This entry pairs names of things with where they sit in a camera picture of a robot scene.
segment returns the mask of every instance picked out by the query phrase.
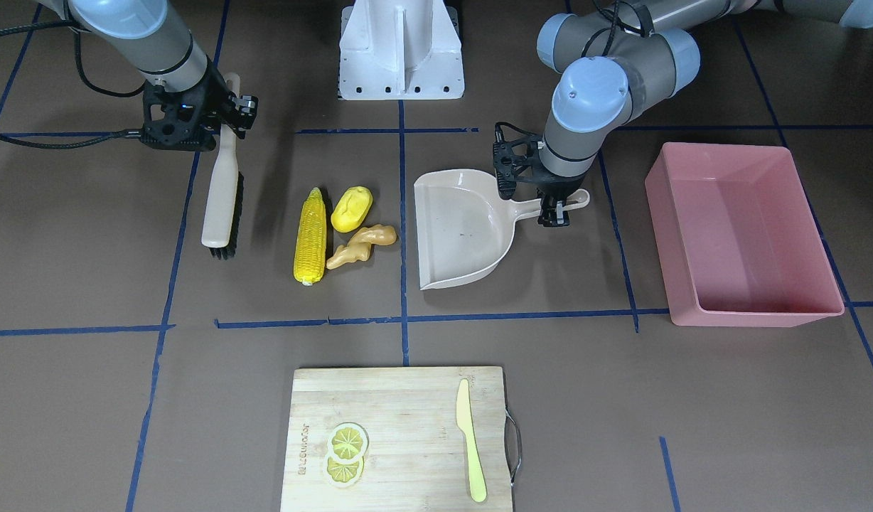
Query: corn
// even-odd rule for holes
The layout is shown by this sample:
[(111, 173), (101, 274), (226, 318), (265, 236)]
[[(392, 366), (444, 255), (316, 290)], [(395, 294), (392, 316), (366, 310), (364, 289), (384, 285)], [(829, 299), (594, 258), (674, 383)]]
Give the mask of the corn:
[(304, 286), (323, 279), (326, 268), (326, 205), (319, 188), (314, 188), (301, 208), (294, 248), (294, 279)]

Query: wooden cutting board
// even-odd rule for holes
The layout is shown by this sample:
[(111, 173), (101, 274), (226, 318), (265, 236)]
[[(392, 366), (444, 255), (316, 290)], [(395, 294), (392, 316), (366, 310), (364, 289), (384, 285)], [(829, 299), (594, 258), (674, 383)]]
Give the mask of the wooden cutting board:
[[(471, 411), (488, 498), (468, 493), (465, 437), (456, 425), (459, 382)], [(364, 470), (339, 489), (326, 476), (333, 428), (368, 433)], [(498, 366), (304, 369), (294, 372), (282, 512), (511, 512), (505, 458), (505, 386)]]

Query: knife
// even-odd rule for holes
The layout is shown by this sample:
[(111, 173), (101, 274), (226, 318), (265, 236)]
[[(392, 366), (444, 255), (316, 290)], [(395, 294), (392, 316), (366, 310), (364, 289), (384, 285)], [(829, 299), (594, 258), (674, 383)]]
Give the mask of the knife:
[(478, 444), (475, 441), (475, 425), (471, 421), (468, 379), (462, 379), (459, 383), (459, 394), (456, 396), (456, 425), (465, 435), (466, 453), (468, 453), (466, 457), (468, 460), (468, 492), (471, 499), (481, 503), (488, 498), (488, 486), (484, 482), (484, 471), (481, 469)]

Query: pink plastic box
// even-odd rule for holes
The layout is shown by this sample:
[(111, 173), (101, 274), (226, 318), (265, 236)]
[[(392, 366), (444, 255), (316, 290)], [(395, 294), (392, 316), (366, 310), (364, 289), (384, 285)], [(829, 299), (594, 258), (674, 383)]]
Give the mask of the pink plastic box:
[(645, 190), (674, 324), (794, 327), (844, 312), (787, 149), (668, 142)]

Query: ginger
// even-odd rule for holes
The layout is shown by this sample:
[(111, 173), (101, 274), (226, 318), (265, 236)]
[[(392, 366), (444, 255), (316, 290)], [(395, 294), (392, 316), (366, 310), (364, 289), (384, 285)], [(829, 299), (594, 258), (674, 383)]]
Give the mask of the ginger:
[(348, 241), (350, 246), (353, 243), (372, 243), (374, 245), (392, 245), (398, 237), (395, 236), (395, 228), (392, 226), (384, 226), (377, 224), (369, 228), (361, 228), (351, 240)]
[(370, 259), (370, 244), (367, 242), (349, 242), (348, 245), (339, 245), (332, 258), (326, 260), (326, 268), (330, 271), (337, 269), (346, 263), (366, 262)]

